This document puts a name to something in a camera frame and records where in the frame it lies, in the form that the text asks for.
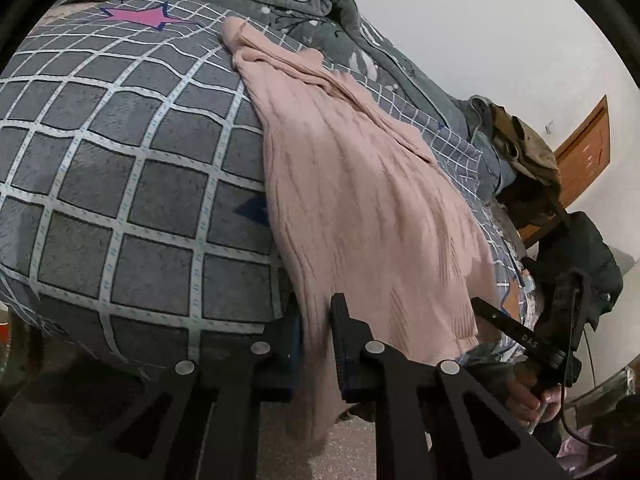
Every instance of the white wall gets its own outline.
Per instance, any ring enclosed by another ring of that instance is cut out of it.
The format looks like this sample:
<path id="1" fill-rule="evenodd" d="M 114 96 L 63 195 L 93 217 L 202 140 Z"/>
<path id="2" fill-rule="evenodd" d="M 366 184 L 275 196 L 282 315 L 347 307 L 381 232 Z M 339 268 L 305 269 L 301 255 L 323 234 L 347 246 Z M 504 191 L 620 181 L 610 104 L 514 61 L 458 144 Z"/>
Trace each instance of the white wall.
<path id="1" fill-rule="evenodd" d="M 555 149 L 601 97 L 609 100 L 612 163 L 576 203 L 605 240 L 640 257 L 640 91 L 573 0 L 356 0 L 360 12 L 448 93 L 484 94 Z"/>
<path id="2" fill-rule="evenodd" d="M 624 289 L 613 311 L 600 318 L 596 332 L 589 326 L 586 332 L 597 384 L 604 382 L 640 354 L 640 264 L 626 273 Z M 582 361 L 582 372 L 569 392 L 570 397 L 580 396 L 593 388 L 584 338 L 576 357 Z"/>

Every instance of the pink star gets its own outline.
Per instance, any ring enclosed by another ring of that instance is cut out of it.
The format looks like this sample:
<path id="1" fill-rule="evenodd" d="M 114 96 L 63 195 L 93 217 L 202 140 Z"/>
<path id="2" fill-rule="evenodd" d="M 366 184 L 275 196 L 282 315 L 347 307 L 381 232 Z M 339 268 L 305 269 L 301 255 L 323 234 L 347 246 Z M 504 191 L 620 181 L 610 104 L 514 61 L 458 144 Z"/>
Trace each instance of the pink star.
<path id="1" fill-rule="evenodd" d="M 200 25 L 198 22 L 189 20 L 181 20 L 180 18 L 172 18 L 167 14 L 169 3 L 164 2 L 157 7 L 151 9 L 128 10 L 113 9 L 109 7 L 100 7 L 100 10 L 107 14 L 106 18 L 95 20 L 96 22 L 129 22 L 139 23 L 147 27 L 153 27 L 155 30 L 163 30 L 167 23 L 192 23 Z"/>

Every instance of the metal rivet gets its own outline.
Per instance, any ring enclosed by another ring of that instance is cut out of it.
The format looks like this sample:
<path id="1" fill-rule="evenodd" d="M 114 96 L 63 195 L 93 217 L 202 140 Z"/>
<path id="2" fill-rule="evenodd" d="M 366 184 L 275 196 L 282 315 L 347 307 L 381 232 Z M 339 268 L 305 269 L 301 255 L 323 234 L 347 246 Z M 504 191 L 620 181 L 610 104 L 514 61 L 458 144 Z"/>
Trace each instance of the metal rivet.
<path id="1" fill-rule="evenodd" d="M 364 348 L 370 354 L 382 354 L 385 351 L 385 344 L 380 341 L 369 341 Z"/>
<path id="2" fill-rule="evenodd" d="M 251 352 L 256 355 L 267 354 L 271 350 L 271 345 L 266 341 L 257 341 L 251 345 Z"/>
<path id="3" fill-rule="evenodd" d="M 443 361 L 440 363 L 440 370 L 447 375 L 455 375 L 460 371 L 460 365 L 455 361 Z"/>
<path id="4" fill-rule="evenodd" d="M 191 361 L 180 361 L 175 365 L 175 373 L 178 375 L 189 375 L 196 369 L 196 365 Z"/>

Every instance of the ribbed knit fabric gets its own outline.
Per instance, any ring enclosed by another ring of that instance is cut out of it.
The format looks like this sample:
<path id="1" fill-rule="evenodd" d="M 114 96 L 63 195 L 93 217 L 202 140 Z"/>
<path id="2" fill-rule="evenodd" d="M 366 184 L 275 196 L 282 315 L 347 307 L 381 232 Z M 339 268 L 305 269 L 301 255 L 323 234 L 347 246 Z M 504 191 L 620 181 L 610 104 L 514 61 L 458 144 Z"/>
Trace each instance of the ribbed knit fabric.
<path id="1" fill-rule="evenodd" d="M 376 339 L 436 364 L 478 343 L 469 298 L 497 304 L 492 257 L 415 127 L 385 114 L 351 75 L 322 67 L 317 50 L 289 52 L 240 18 L 226 19 L 223 36 L 264 127 L 269 220 L 303 317 L 289 429 L 315 440 L 346 408 L 332 294 L 345 294 Z M 483 340 L 497 335 L 482 326 Z"/>

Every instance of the wire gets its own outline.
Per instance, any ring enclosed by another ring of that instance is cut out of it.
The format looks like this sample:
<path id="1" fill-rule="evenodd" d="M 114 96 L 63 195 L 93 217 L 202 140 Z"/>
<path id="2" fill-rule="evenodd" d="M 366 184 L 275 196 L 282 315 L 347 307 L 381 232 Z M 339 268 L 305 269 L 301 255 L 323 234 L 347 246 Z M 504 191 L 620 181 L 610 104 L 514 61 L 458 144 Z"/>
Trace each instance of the wire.
<path id="1" fill-rule="evenodd" d="M 581 442 L 581 443 L 585 444 L 586 446 L 601 447 L 601 448 L 604 448 L 604 449 L 615 450 L 616 448 L 614 448 L 613 446 L 610 446 L 609 444 L 600 444 L 598 442 L 592 442 L 591 440 L 588 440 L 588 439 L 584 438 L 583 436 L 580 436 L 574 430 L 569 428 L 569 425 L 566 422 L 566 413 L 564 411 L 564 390 L 566 388 L 566 373 L 567 373 L 567 370 L 569 369 L 570 357 L 572 355 L 572 352 L 571 352 L 571 339 L 572 338 L 571 338 L 571 336 L 572 336 L 572 333 L 574 332 L 574 313 L 575 313 L 575 304 L 571 309 L 571 323 L 569 324 L 569 346 L 568 346 L 568 348 L 566 350 L 567 361 L 564 364 L 564 379 L 562 380 L 562 389 L 561 389 L 561 393 L 560 393 L 560 419 L 562 420 L 562 425 L 564 426 L 564 430 L 570 436 L 572 436 L 575 440 L 577 440 L 578 442 Z"/>
<path id="2" fill-rule="evenodd" d="M 587 351 L 589 352 L 589 362 L 591 363 L 591 379 L 593 379 L 593 389 L 595 390 L 598 385 L 596 384 L 596 370 L 593 367 L 593 356 L 591 355 L 591 345 L 589 344 L 589 338 L 587 337 L 587 331 L 583 328 L 582 334 L 584 334 L 584 340 L 587 343 Z"/>

